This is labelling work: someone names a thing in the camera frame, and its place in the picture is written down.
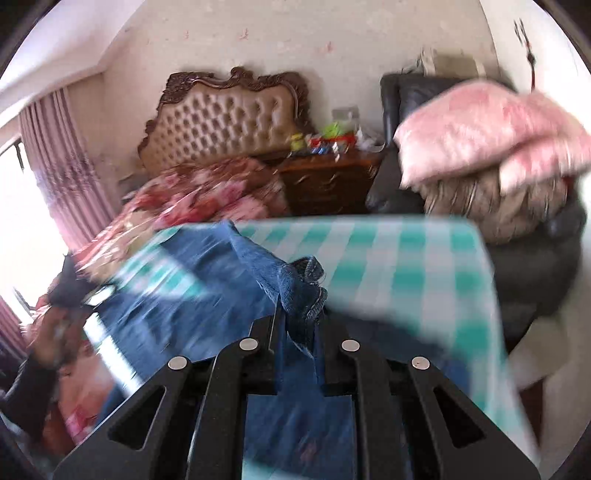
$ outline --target pink floral blanket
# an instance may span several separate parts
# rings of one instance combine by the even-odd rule
[[[138,212],[143,212],[141,228],[137,223]],[[78,251],[75,258],[78,265],[86,265],[97,255],[104,255],[117,239],[131,242],[132,229],[142,232],[142,243],[145,243],[149,238],[145,234],[147,229],[157,231],[182,223],[285,215],[289,215],[289,208],[279,175],[254,158],[233,158],[207,167],[182,164],[144,184],[117,218]],[[118,261],[128,256],[120,243]]]

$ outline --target metal bolt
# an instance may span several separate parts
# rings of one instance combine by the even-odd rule
[[[254,338],[243,338],[240,340],[240,348],[242,350],[254,350],[258,347],[258,342]]]
[[[168,361],[168,368],[171,370],[182,370],[189,362],[183,356],[174,356]]]
[[[413,361],[411,362],[411,364],[417,370],[426,370],[431,365],[429,360],[427,360],[423,356],[416,356],[415,358],[413,358]]]
[[[359,347],[361,346],[357,340],[350,340],[350,339],[345,340],[340,345],[341,345],[341,347],[343,347],[343,350],[346,350],[348,352],[356,352],[357,350],[359,350]]]

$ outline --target window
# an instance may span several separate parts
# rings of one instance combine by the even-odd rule
[[[61,271],[67,247],[20,140],[0,154],[0,232],[0,282],[34,306]]]

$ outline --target carved wooden headboard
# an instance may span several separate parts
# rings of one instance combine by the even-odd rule
[[[173,73],[138,154],[156,176],[186,161],[205,165],[284,152],[291,135],[311,130],[308,108],[308,88],[296,72],[255,79],[234,67],[227,80],[208,72]]]

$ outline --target pink curtain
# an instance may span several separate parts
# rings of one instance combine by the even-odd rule
[[[0,349],[6,350],[18,363],[25,359],[26,345],[21,335],[21,321],[0,297]]]
[[[71,115],[67,90],[57,90],[19,115],[22,143],[37,185],[64,242],[75,251],[115,217]]]

